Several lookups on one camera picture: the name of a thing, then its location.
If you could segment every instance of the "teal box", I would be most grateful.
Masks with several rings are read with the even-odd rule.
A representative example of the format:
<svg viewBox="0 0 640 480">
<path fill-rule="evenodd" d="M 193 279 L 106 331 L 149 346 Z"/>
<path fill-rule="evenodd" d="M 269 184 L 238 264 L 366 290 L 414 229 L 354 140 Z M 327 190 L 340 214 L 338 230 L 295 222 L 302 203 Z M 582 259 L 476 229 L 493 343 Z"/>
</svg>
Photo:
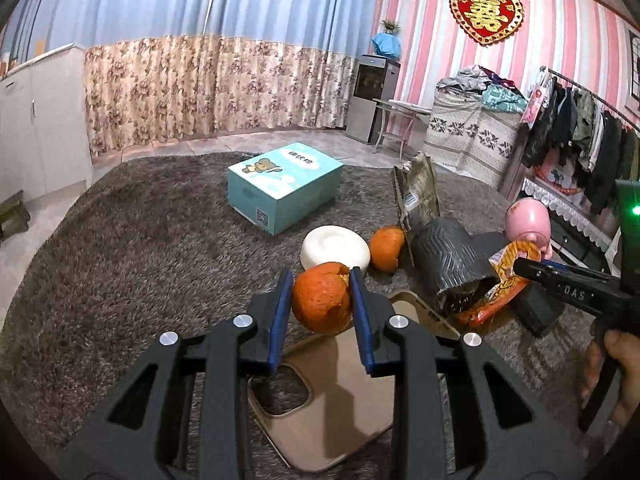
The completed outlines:
<svg viewBox="0 0 640 480">
<path fill-rule="evenodd" d="M 276 235 L 335 197 L 342 164 L 294 142 L 229 166 L 231 207 Z"/>
</svg>

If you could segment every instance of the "silver screw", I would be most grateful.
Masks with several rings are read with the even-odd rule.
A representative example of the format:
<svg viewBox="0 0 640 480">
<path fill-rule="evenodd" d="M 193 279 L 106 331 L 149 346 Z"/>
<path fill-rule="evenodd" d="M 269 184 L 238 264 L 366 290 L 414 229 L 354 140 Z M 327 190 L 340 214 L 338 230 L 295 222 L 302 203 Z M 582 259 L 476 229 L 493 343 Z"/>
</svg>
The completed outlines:
<svg viewBox="0 0 640 480">
<path fill-rule="evenodd" d="M 393 328 L 405 328 L 409 325 L 409 320 L 404 316 L 391 316 L 389 318 L 389 325 Z"/>
<path fill-rule="evenodd" d="M 254 318 L 248 314 L 240 314 L 234 318 L 234 325 L 238 328 L 245 328 L 254 322 Z"/>
<path fill-rule="evenodd" d="M 178 335 L 175 332 L 164 332 L 160 336 L 160 344 L 164 346 L 171 346 L 178 342 Z"/>
<path fill-rule="evenodd" d="M 464 341 L 469 346 L 480 346 L 482 338 L 475 332 L 467 332 L 462 336 L 462 341 Z"/>
</svg>

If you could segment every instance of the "white bowl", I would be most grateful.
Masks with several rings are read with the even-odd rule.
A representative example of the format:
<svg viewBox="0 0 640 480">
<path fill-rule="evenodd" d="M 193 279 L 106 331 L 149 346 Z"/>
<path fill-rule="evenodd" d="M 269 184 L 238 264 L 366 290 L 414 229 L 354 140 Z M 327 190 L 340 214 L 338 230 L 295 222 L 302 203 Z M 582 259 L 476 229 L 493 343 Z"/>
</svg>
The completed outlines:
<svg viewBox="0 0 640 480">
<path fill-rule="evenodd" d="M 311 231 L 302 242 L 300 262 L 305 270 L 326 262 L 339 262 L 350 269 L 369 266 L 369 246 L 353 231 L 337 225 L 324 225 Z"/>
</svg>

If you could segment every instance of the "red heart decoration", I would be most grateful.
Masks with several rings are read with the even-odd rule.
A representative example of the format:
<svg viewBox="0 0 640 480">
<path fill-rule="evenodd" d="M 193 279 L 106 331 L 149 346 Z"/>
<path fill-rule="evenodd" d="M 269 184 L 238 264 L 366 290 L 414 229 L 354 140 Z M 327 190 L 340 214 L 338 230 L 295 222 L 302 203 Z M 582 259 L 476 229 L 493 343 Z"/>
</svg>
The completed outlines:
<svg viewBox="0 0 640 480">
<path fill-rule="evenodd" d="M 520 0 L 449 0 L 449 8 L 460 27 L 482 45 L 504 40 L 524 20 Z"/>
</svg>

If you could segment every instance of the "pink mug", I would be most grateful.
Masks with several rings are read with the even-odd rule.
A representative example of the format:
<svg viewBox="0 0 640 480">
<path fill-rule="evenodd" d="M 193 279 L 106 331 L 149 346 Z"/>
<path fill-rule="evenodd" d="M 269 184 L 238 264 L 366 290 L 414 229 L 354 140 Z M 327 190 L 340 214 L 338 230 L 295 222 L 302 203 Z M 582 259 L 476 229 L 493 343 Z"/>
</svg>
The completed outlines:
<svg viewBox="0 0 640 480">
<path fill-rule="evenodd" d="M 507 209 L 504 225 L 510 241 L 528 240 L 538 246 L 544 260 L 553 257 L 549 211 L 539 200 L 521 198 L 511 204 Z"/>
</svg>

